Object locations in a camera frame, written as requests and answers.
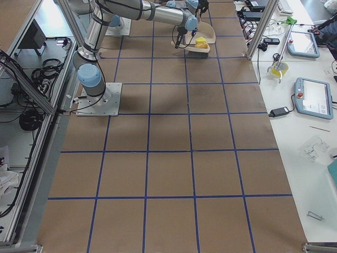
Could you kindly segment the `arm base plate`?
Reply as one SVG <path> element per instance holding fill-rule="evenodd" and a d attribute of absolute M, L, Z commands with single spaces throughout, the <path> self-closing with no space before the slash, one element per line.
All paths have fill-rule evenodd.
<path fill-rule="evenodd" d="M 118 116 L 122 93 L 122 83 L 106 83 L 105 93 L 94 98 L 87 96 L 82 88 L 81 96 L 86 98 L 79 100 L 77 116 Z"/>
<path fill-rule="evenodd" d="M 131 29 L 131 20 L 124 17 L 119 17 L 118 15 L 114 15 L 105 35 L 112 37 L 121 37 L 121 36 L 129 36 Z"/>

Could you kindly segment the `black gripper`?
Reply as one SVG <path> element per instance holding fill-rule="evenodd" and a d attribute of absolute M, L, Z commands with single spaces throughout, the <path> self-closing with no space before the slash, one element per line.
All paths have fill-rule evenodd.
<path fill-rule="evenodd" d="M 209 8 L 208 0 L 198 0 L 198 9 L 201 11 L 207 11 Z"/>
<path fill-rule="evenodd" d="M 176 49 L 178 49 L 180 47 L 180 44 L 181 44 L 181 41 L 182 41 L 184 35 L 187 34 L 187 29 L 183 26 L 178 26 L 177 32 L 178 32 L 178 35 L 177 35 L 177 38 L 174 42 L 174 47 Z"/>

